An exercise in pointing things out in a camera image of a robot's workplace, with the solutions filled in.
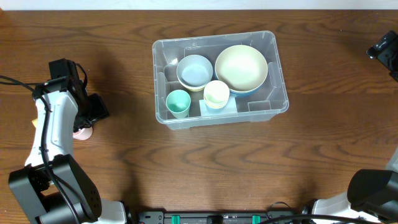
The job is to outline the pink cup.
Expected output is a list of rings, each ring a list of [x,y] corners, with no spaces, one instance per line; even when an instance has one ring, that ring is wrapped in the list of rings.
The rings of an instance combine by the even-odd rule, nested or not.
[[[92,127],[83,128],[83,129],[73,133],[73,138],[77,139],[77,140],[84,141],[84,140],[89,139],[92,136],[92,134],[93,134],[93,128]]]

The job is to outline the yellow cup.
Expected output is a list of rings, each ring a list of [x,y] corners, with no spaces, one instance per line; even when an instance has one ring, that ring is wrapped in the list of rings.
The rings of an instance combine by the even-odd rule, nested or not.
[[[37,127],[37,119],[32,120],[32,124],[34,125],[34,127]]]
[[[207,107],[214,109],[214,110],[218,110],[221,108],[224,108],[226,106],[226,104],[228,103],[228,100],[223,101],[221,103],[212,103],[210,100],[204,98],[205,104],[207,105]]]

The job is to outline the green cup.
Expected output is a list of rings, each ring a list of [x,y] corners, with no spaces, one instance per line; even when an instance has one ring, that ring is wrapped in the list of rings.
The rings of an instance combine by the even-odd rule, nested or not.
[[[167,109],[177,118],[186,118],[191,105],[190,95],[184,90],[174,90],[166,98]]]

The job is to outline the light blue small bowl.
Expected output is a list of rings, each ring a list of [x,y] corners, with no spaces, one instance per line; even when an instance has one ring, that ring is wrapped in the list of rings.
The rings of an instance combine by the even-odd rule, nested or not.
[[[207,84],[213,78],[213,66],[202,55],[188,55],[177,65],[177,78],[191,86]]]

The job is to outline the yellow small bowl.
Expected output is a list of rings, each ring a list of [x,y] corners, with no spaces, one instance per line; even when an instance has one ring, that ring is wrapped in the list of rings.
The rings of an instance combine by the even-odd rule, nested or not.
[[[188,86],[188,85],[183,85],[187,90],[189,91],[202,91],[205,88],[205,85],[202,86]]]

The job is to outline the dark blue bowl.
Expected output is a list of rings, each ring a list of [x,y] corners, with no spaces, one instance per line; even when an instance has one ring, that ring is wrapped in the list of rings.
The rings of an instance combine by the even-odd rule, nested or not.
[[[224,77],[216,74],[215,79],[226,83],[230,92],[233,91],[237,93],[247,93],[251,91],[256,91],[257,93],[263,89],[263,84],[265,84],[265,82],[260,83],[260,79],[258,78],[243,75],[231,78],[230,76]]]
[[[237,92],[230,92],[230,95],[233,97],[237,97],[237,98],[242,98],[242,97],[248,97],[252,94],[254,94],[256,91],[251,91],[251,92],[247,92],[247,93],[237,93]]]

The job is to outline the cream white cup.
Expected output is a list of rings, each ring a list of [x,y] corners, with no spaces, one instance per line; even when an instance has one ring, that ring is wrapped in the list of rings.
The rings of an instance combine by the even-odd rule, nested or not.
[[[228,100],[229,94],[230,91],[226,83],[213,80],[206,85],[203,97],[210,100],[212,103],[221,103]]]

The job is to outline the beige large bowl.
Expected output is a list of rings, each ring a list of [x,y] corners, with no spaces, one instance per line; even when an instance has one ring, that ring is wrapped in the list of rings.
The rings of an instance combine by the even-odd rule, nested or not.
[[[268,75],[268,63],[257,49],[248,45],[234,45],[224,49],[217,57],[215,74],[231,78],[251,76],[262,83]]]

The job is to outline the white small bowl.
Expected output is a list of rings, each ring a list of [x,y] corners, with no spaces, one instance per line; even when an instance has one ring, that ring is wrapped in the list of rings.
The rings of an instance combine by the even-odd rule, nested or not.
[[[186,84],[182,79],[179,79],[178,81],[180,82],[180,84],[181,84],[182,86],[183,86],[183,85],[188,85],[188,84]]]

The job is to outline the blue cup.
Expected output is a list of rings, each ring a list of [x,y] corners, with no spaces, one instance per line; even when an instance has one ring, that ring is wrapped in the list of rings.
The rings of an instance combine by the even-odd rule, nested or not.
[[[202,116],[218,116],[237,113],[236,100],[230,96],[223,107],[212,108],[205,100],[200,100],[200,113]]]

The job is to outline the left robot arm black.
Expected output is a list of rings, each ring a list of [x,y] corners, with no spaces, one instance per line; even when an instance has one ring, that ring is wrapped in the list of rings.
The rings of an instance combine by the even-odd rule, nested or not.
[[[9,187],[31,223],[127,223],[122,202],[102,199],[78,165],[73,134],[108,116],[86,80],[54,78],[31,89],[37,108],[34,143]]]

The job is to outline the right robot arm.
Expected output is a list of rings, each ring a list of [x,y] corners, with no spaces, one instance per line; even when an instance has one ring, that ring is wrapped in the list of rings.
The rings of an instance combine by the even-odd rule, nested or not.
[[[397,81],[397,33],[390,30],[366,54],[381,62]],[[356,218],[375,223],[397,222],[397,152],[383,170],[361,169],[348,190],[328,199],[315,200],[304,213]]]

